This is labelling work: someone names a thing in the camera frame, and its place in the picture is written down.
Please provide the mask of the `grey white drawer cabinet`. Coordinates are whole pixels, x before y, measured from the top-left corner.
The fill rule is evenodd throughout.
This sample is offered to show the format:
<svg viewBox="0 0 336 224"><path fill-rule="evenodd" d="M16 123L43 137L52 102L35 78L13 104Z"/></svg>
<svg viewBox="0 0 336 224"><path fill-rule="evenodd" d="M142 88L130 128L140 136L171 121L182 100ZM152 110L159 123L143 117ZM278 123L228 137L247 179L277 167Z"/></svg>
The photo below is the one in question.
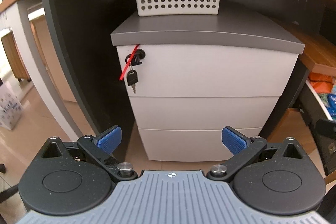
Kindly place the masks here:
<svg viewBox="0 0 336 224"><path fill-rule="evenodd" d="M135 48L144 54L127 92L155 161L230 158L222 129L258 135L305 47L273 20L241 7L217 15L133 14L111 39L121 65Z"/></svg>

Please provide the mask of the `white printed shopping bag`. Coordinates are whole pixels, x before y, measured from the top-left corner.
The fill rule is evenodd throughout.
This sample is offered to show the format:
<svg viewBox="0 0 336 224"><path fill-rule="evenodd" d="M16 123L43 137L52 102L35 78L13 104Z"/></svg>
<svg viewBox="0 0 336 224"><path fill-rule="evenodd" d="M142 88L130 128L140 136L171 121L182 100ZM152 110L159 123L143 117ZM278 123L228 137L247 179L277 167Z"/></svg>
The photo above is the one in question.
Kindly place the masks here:
<svg viewBox="0 0 336 224"><path fill-rule="evenodd" d="M23 108L18 98L5 84L1 84L0 92L1 127L11 131L15 128L18 120L20 120Z"/></svg>

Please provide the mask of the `blue wet wipes pack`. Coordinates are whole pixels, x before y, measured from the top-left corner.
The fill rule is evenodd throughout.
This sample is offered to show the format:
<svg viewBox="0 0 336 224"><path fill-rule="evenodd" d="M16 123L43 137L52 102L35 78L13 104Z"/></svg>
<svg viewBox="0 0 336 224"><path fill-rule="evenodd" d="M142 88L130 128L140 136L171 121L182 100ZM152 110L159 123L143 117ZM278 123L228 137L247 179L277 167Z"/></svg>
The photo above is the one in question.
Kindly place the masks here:
<svg viewBox="0 0 336 224"><path fill-rule="evenodd" d="M327 110L328 110L330 116L333 119L335 119L335 114L336 114L336 97L335 97L335 94L329 93L327 95L327 101L328 101Z"/></svg>

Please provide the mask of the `orange snack packet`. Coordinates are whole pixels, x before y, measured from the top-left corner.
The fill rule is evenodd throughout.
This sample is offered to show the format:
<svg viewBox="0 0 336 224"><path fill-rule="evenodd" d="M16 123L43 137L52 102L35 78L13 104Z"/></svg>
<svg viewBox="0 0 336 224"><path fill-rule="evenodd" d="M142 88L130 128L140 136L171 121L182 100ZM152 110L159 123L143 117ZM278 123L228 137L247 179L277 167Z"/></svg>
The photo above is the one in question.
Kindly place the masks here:
<svg viewBox="0 0 336 224"><path fill-rule="evenodd" d="M332 92L334 87L335 79L333 76L327 76L319 73L310 72L308 75L308 80L313 87L313 89L318 93L329 94Z"/></svg>

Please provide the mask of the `wooden rolling cabinet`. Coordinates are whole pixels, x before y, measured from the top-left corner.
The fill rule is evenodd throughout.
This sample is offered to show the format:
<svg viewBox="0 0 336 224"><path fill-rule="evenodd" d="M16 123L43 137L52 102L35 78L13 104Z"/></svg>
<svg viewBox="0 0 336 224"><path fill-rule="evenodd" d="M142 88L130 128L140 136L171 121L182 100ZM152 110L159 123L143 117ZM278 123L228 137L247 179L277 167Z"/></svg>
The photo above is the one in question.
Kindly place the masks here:
<svg viewBox="0 0 336 224"><path fill-rule="evenodd" d="M27 80L30 82L31 77L29 76L29 73L18 51L13 32L10 31L8 34L3 36L1 38L1 42L15 78L19 82L22 80Z"/></svg>

